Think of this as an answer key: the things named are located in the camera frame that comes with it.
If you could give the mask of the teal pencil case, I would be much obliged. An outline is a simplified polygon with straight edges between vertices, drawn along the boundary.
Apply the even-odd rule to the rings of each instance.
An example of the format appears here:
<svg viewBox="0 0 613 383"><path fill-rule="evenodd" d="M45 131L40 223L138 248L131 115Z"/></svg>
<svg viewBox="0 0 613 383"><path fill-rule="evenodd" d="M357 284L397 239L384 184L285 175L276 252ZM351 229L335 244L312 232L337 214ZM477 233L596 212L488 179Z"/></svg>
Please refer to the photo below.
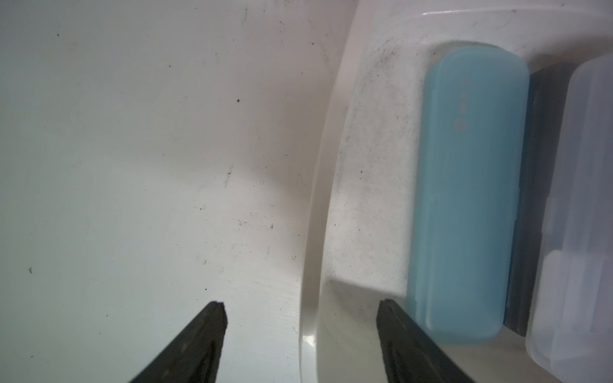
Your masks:
<svg viewBox="0 0 613 383"><path fill-rule="evenodd" d="M407 310L436 342L486 342L503 325L529 77L491 46L455 49L426 75Z"/></svg>

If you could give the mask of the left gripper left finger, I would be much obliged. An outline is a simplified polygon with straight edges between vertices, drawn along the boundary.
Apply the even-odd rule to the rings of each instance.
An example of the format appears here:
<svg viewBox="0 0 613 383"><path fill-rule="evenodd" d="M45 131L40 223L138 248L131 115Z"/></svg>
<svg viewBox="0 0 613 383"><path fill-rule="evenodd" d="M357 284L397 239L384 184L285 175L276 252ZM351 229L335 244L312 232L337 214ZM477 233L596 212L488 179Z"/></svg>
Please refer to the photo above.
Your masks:
<svg viewBox="0 0 613 383"><path fill-rule="evenodd" d="M214 383L227 327L224 304L210 302L133 381Z"/></svg>

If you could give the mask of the black pencil case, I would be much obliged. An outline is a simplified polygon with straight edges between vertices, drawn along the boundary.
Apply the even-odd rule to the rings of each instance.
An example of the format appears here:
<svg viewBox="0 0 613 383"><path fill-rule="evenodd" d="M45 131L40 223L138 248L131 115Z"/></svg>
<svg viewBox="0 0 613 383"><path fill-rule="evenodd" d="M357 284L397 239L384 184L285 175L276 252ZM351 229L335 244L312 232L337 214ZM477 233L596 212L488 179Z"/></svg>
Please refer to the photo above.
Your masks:
<svg viewBox="0 0 613 383"><path fill-rule="evenodd" d="M528 330L541 251L542 225L560 137L564 106L576 66L561 62L531 74L509 270L504 325Z"/></svg>

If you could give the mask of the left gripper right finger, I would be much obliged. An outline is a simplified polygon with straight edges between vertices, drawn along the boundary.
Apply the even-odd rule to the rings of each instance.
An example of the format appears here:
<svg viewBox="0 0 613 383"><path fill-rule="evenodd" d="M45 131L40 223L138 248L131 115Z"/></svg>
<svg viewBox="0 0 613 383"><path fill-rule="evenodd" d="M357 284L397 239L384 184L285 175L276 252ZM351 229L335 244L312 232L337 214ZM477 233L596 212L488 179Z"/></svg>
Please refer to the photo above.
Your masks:
<svg viewBox="0 0 613 383"><path fill-rule="evenodd" d="M379 303L376 327L389 383L473 383L396 301Z"/></svg>

